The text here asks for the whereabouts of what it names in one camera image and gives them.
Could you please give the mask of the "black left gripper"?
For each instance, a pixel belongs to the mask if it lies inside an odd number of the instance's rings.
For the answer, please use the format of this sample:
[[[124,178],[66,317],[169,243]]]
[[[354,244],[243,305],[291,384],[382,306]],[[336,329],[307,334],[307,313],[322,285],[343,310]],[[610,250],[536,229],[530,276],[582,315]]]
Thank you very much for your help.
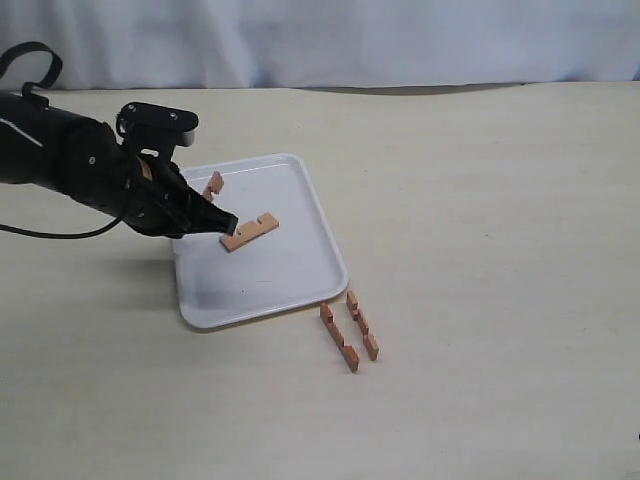
[[[124,144],[115,164],[99,182],[99,211],[150,237],[235,231],[235,215],[190,187],[173,161],[169,147]]]

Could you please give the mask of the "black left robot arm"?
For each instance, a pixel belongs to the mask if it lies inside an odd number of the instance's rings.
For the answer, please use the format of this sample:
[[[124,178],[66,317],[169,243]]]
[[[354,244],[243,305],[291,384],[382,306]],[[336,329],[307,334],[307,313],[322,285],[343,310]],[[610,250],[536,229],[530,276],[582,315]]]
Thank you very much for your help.
[[[237,216],[190,187],[172,160],[198,124],[190,111],[130,102],[110,126],[4,93],[1,181],[60,193],[149,237],[232,234]]]

